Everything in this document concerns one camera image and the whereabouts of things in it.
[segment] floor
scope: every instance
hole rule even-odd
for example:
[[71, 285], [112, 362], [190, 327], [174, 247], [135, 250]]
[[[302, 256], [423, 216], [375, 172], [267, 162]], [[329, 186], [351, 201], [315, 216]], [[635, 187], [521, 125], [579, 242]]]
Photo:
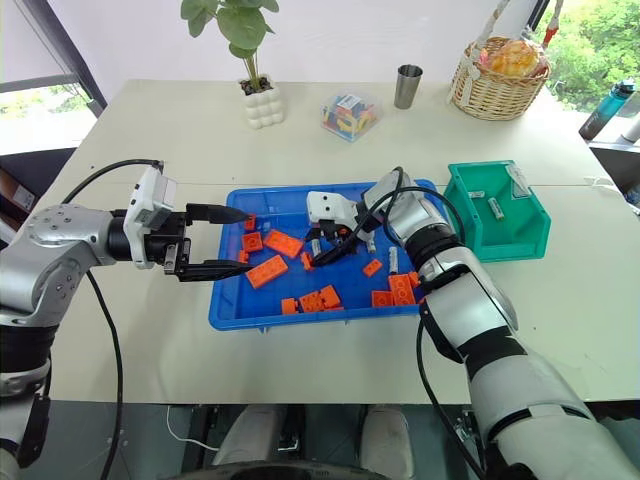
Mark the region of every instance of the floor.
[[[240, 407], [234, 408], [218, 423], [217, 430], [210, 432], [209, 444], [219, 445], [224, 430], [240, 411]], [[180, 473], [184, 444], [167, 431], [166, 412], [165, 405], [125, 405], [121, 448], [110, 479], [156, 480]], [[418, 480], [474, 478], [448, 440], [433, 407], [410, 405], [404, 406], [403, 412], [409, 423], [413, 451], [420, 452], [414, 455]], [[457, 412], [459, 408], [450, 407], [452, 418]], [[23, 470], [22, 478], [99, 478], [109, 448], [114, 413], [114, 405], [109, 403], [53, 402], [43, 454]], [[307, 405], [306, 457], [320, 462], [356, 465], [360, 413], [359, 405]], [[178, 436], [187, 436], [190, 414], [189, 406], [171, 408], [171, 426]], [[640, 468], [637, 451], [640, 421], [606, 419], [604, 424]], [[208, 454], [207, 462], [212, 458], [213, 454]]]

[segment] table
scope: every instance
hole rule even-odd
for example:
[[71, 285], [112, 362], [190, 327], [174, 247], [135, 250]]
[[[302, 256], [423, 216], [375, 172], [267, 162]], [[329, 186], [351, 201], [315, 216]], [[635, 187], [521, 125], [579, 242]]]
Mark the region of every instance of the table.
[[[392, 106], [393, 85], [357, 89], [382, 99], [385, 117], [348, 144], [320, 127], [320, 106], [342, 88], [283, 84], [287, 119], [259, 131], [243, 123], [228, 83], [131, 81], [69, 160], [40, 207], [126, 158], [166, 162], [186, 202], [224, 203], [256, 185], [376, 180], [395, 165], [442, 188], [447, 164], [514, 159], [552, 218], [541, 260], [486, 265], [510, 296], [523, 341], [545, 355], [584, 400], [640, 396], [640, 223], [618, 192], [586, 186], [607, 177], [543, 94], [512, 122], [473, 119], [446, 104], [445, 85], [423, 84], [412, 109]], [[142, 172], [112, 172], [77, 197], [124, 207]], [[220, 228], [190, 231], [192, 261], [216, 258]], [[218, 332], [207, 314], [211, 283], [180, 284], [161, 268], [94, 269], [118, 327], [124, 399], [158, 403], [426, 403], [415, 362], [417, 316]], [[425, 345], [443, 403], [469, 402], [464, 369]], [[88, 282], [80, 285], [53, 347], [52, 396], [115, 400], [115, 362]]]

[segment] metal cup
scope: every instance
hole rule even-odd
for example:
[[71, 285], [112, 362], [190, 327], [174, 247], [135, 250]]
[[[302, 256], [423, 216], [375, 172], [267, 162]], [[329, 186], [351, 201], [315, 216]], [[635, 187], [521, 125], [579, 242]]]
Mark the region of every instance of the metal cup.
[[397, 108], [406, 110], [411, 106], [421, 77], [422, 69], [417, 65], [402, 65], [398, 68], [396, 99], [393, 102]]

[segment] orange building block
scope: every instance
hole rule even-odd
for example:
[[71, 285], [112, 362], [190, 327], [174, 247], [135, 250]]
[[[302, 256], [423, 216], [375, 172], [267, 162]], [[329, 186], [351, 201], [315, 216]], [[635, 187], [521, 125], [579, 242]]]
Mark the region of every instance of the orange building block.
[[264, 244], [289, 258], [296, 258], [304, 246], [302, 240], [290, 237], [278, 230], [271, 230], [267, 238], [264, 239]]
[[330, 308], [339, 307], [342, 303], [340, 301], [340, 297], [338, 297], [336, 289], [333, 288], [333, 285], [327, 285], [322, 290], [320, 290], [320, 298], [322, 298], [324, 308], [327, 310]]
[[409, 276], [411, 287], [418, 288], [420, 286], [420, 277], [418, 277], [418, 274], [416, 272], [409, 272], [407, 275]]
[[371, 260], [371, 262], [365, 265], [362, 271], [367, 277], [371, 278], [381, 268], [382, 268], [382, 262], [377, 258], [374, 258], [373, 260]]
[[300, 254], [300, 260], [302, 261], [302, 266], [307, 272], [311, 272], [313, 270], [313, 266], [311, 265], [311, 254], [309, 252], [302, 252]]
[[265, 283], [278, 278], [286, 273], [289, 267], [280, 255], [271, 257], [266, 262], [261, 263], [257, 267], [247, 272], [247, 279], [253, 288], [260, 288]]
[[256, 229], [256, 216], [253, 213], [249, 214], [249, 218], [244, 221], [244, 229], [247, 232], [253, 232]]
[[300, 297], [300, 305], [304, 313], [321, 312], [324, 310], [322, 303], [322, 297], [319, 292], [311, 292], [303, 297]]
[[409, 275], [389, 275], [389, 286], [396, 305], [415, 305]]
[[283, 315], [293, 315], [298, 313], [298, 301], [295, 298], [283, 298], [280, 300]]
[[262, 238], [260, 232], [247, 233], [242, 236], [242, 249], [247, 252], [257, 252], [262, 250]]
[[238, 252], [237, 260], [242, 263], [249, 263], [249, 253], [245, 252], [244, 250], [240, 250]]
[[373, 290], [371, 292], [371, 306], [373, 307], [391, 307], [393, 306], [393, 293]]

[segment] green plastic bin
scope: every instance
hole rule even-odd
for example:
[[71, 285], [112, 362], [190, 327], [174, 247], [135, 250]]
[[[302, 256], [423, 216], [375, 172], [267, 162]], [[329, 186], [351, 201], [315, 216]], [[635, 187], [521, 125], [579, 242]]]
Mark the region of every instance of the green plastic bin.
[[[530, 196], [514, 197], [515, 182], [507, 171], [513, 164], [505, 160], [449, 165], [451, 180], [444, 196], [462, 218], [467, 247], [483, 262], [542, 258], [547, 248], [551, 218], [531, 188]], [[484, 192], [484, 197], [470, 198], [469, 192]], [[494, 215], [489, 198], [497, 200], [502, 220]]]

